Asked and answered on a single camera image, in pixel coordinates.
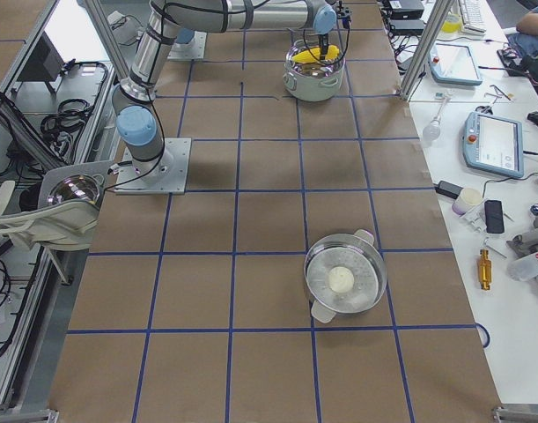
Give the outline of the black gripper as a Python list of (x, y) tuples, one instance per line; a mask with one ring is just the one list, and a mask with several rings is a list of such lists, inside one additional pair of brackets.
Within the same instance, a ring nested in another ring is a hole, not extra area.
[(324, 61), (327, 58), (329, 47), (329, 35), (328, 33), (320, 33), (318, 35), (318, 45), (320, 49), (320, 61)]

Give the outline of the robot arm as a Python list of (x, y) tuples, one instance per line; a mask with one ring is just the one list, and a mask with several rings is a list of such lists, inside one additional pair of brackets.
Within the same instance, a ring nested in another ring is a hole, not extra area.
[(128, 165), (112, 190), (119, 194), (181, 193), (185, 167), (175, 153), (187, 139), (166, 139), (154, 109), (155, 85), (174, 44), (188, 44), (195, 33), (228, 30), (311, 29), (328, 49), (337, 12), (331, 1), (152, 1), (148, 25), (138, 44), (129, 75), (114, 89), (116, 129), (127, 147)]

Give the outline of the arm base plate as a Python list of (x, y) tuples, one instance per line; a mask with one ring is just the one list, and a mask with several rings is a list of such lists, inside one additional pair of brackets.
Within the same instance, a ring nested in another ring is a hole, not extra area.
[(156, 160), (143, 163), (133, 160), (126, 146), (123, 161), (130, 161), (120, 167), (113, 191), (120, 195), (175, 194), (183, 195), (186, 190), (188, 164), (192, 140), (185, 137), (167, 137), (165, 151), (158, 165), (151, 170)]
[(207, 34), (187, 28), (179, 30), (167, 60), (173, 62), (201, 61), (204, 58)]

